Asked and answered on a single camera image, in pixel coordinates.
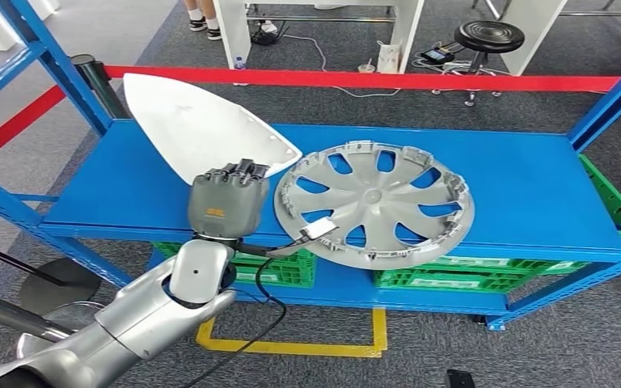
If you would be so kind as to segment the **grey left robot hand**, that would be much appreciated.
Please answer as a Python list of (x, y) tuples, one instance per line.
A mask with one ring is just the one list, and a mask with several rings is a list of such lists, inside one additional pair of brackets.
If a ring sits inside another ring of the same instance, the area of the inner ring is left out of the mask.
[(192, 181), (188, 223), (199, 235), (237, 239), (252, 234), (260, 224), (270, 166), (242, 158), (211, 168)]

